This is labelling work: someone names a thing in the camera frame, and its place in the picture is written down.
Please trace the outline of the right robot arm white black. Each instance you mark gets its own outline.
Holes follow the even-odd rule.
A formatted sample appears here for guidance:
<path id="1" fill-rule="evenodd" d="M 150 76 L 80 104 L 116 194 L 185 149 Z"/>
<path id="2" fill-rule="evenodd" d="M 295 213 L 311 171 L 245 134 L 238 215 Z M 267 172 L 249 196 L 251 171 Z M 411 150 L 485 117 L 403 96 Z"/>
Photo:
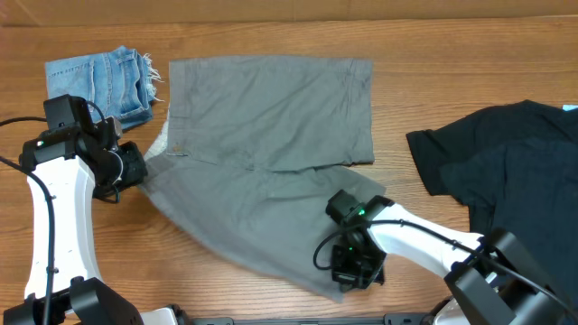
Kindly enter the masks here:
<path id="1" fill-rule="evenodd" d="M 344 292 L 383 283 L 398 255 L 443 279 L 448 300 L 424 324 L 561 324 L 577 317 L 570 301 L 510 232 L 488 236 L 440 226 L 382 196 L 358 201 L 344 190 L 326 213 L 338 230 L 327 270 Z"/>

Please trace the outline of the grey shorts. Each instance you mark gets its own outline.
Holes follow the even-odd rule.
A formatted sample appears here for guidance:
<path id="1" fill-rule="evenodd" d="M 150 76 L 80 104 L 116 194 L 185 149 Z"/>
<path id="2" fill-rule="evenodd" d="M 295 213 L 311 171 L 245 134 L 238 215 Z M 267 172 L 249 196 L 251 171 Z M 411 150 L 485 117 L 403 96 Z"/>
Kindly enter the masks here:
<path id="1" fill-rule="evenodd" d="M 362 59 L 224 56 L 174 60 L 162 132 L 142 192 L 215 254 L 336 302 L 321 241 L 340 190 L 384 193 L 354 171 L 375 160 L 373 64 Z"/>

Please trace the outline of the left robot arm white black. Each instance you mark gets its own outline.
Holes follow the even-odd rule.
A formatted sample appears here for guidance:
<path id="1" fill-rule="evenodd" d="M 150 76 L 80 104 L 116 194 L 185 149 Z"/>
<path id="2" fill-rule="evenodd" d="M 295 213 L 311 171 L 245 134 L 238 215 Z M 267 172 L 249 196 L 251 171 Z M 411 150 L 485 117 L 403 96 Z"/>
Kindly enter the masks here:
<path id="1" fill-rule="evenodd" d="M 184 324 L 174 305 L 140 312 L 107 286 L 94 248 L 92 201 L 141 182 L 143 157 L 117 133 L 47 131 L 23 146 L 18 169 L 33 195 L 33 262 L 22 304 L 6 324 L 61 324 L 70 313 L 93 325 Z"/>

